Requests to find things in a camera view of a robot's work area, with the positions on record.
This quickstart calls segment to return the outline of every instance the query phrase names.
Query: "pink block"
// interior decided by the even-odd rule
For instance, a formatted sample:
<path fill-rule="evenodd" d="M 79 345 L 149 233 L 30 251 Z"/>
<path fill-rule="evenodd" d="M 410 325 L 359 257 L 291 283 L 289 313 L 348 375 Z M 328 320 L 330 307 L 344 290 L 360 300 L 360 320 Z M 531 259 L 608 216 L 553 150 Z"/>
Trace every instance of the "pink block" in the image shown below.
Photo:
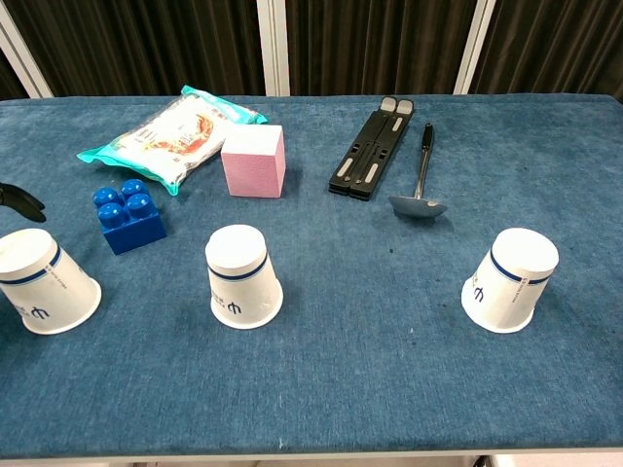
<path fill-rule="evenodd" d="M 285 175 L 281 126 L 236 125 L 225 139 L 221 159 L 231 196 L 281 196 Z"/>

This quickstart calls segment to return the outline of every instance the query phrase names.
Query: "plastic snack bag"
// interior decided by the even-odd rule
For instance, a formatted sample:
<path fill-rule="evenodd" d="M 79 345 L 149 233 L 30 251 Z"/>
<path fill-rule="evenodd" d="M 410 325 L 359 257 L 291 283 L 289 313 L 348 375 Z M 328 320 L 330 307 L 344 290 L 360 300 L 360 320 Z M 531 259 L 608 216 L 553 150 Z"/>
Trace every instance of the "plastic snack bag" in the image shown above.
<path fill-rule="evenodd" d="M 188 174 L 221 149 L 231 125 L 265 122 L 257 112 L 185 86 L 180 97 L 142 125 L 78 158 L 131 168 L 175 196 Z"/>

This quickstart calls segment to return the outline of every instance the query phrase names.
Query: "dark curtain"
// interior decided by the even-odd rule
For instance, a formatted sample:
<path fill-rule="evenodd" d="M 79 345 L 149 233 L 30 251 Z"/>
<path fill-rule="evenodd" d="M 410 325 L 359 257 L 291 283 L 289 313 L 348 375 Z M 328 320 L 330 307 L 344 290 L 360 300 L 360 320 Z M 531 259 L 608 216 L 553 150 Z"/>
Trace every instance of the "dark curtain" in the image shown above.
<path fill-rule="evenodd" d="M 471 92 L 606 93 L 623 101 L 621 0 L 497 0 Z"/>
<path fill-rule="evenodd" d="M 452 93 L 476 0 L 287 0 L 292 94 Z"/>
<path fill-rule="evenodd" d="M 4 0 L 56 96 L 264 94 L 252 0 Z"/>
<path fill-rule="evenodd" d="M 18 75 L 11 63 L 0 53 L 0 100 L 20 99 L 28 97 L 28 93 L 19 82 Z"/>

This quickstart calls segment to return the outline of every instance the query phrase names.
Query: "blue tablecloth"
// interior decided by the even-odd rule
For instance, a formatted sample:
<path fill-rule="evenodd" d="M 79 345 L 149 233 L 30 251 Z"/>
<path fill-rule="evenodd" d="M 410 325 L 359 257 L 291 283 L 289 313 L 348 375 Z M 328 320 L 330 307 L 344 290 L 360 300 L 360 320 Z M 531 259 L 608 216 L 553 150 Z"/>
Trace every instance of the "blue tablecloth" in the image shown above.
<path fill-rule="evenodd" d="M 172 198 L 168 237 L 121 256 L 92 192 L 126 169 L 76 153 L 171 97 L 0 103 L 0 181 L 47 205 L 45 228 L 102 285 L 66 334 L 30 334 L 0 298 L 0 458 L 623 446 L 623 106 L 607 96 L 413 96 L 374 198 L 327 182 L 378 96 L 240 97 L 283 125 L 281 199 L 230 198 L 220 158 Z M 421 132 L 436 222 L 394 215 Z M 0 208 L 0 234 L 34 224 Z M 209 309 L 203 249 L 233 223 L 266 236 L 284 305 L 236 331 Z M 537 230 L 560 265 L 514 335 L 475 325 L 463 281 L 496 234 Z"/>

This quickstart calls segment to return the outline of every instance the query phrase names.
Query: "upside-down paper cup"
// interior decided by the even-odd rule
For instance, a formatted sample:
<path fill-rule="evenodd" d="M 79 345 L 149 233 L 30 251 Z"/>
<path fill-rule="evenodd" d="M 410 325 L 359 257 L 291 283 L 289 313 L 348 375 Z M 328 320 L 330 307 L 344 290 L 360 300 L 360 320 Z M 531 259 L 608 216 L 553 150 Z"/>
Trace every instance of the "upside-down paper cup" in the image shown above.
<path fill-rule="evenodd" d="M 36 334 L 75 328 L 95 312 L 99 284 L 41 229 L 0 238 L 0 289 Z"/>
<path fill-rule="evenodd" d="M 534 306 L 558 264 L 558 250 L 546 236 L 507 229 L 465 281 L 460 296 L 465 312 L 494 333 L 514 333 L 530 323 Z"/>
<path fill-rule="evenodd" d="M 219 229 L 205 246 L 205 257 L 210 307 L 220 322 L 253 329 L 279 313 L 283 292 L 260 231 L 246 225 Z"/>

